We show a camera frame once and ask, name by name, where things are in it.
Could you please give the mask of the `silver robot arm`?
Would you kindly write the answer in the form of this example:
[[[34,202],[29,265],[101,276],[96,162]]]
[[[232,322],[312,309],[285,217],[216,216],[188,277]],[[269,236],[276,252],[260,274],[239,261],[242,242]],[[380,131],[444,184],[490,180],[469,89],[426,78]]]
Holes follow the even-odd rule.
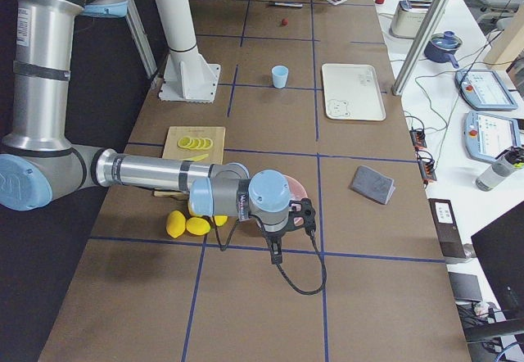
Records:
[[[250,174],[226,165],[120,154],[74,145],[65,136],[75,17],[123,17],[128,0],[17,0],[12,131],[2,139],[1,203],[18,211],[46,206],[83,188],[125,185],[181,192],[192,211],[238,221],[254,219],[275,265],[282,237],[304,229],[313,238],[315,212],[294,200],[275,170]]]

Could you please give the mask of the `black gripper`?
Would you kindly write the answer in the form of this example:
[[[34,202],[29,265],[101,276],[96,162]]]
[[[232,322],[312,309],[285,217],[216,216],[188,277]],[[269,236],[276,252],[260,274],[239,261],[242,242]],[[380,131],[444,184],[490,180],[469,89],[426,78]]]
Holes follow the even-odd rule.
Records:
[[[261,223],[264,239],[269,244],[271,263],[281,265],[282,258],[282,238],[291,232],[302,229],[309,237],[310,241],[315,244],[316,234],[316,211],[309,198],[300,200],[291,200],[289,207],[284,211],[283,220],[278,223],[272,230],[269,224]]]

